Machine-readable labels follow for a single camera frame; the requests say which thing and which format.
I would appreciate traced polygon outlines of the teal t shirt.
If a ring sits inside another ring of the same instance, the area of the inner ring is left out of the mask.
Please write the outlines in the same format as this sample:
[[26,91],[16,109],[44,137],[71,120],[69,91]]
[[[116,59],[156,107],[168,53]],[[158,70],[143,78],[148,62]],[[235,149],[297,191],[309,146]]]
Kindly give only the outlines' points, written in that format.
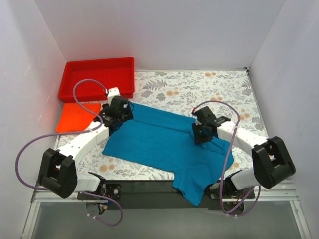
[[140,104],[134,104],[133,117],[109,137],[102,154],[172,172],[173,188],[195,206],[234,163],[227,142],[194,143],[194,118]]

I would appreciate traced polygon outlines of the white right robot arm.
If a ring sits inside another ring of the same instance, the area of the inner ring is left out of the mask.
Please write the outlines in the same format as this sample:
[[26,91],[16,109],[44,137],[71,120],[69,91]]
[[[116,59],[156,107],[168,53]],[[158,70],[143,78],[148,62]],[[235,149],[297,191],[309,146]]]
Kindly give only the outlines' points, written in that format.
[[253,166],[221,179],[219,189],[222,195],[239,197],[245,189],[261,186],[272,189],[296,173],[295,165],[284,141],[274,136],[267,138],[239,127],[227,117],[217,117],[209,107],[194,108],[192,124],[196,145],[227,142],[227,150],[235,146],[251,159]]

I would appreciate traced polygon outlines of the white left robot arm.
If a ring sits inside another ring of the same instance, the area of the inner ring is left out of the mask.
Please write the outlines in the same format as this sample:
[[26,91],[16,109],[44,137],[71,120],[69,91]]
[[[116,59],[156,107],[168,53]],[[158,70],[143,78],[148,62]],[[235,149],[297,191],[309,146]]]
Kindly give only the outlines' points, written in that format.
[[66,145],[47,149],[38,175],[38,184],[65,199],[74,192],[87,191],[95,199],[105,196],[105,179],[94,173],[77,173],[80,161],[101,141],[109,138],[124,122],[132,120],[131,102],[114,96],[110,104],[103,105],[98,116],[81,133]]

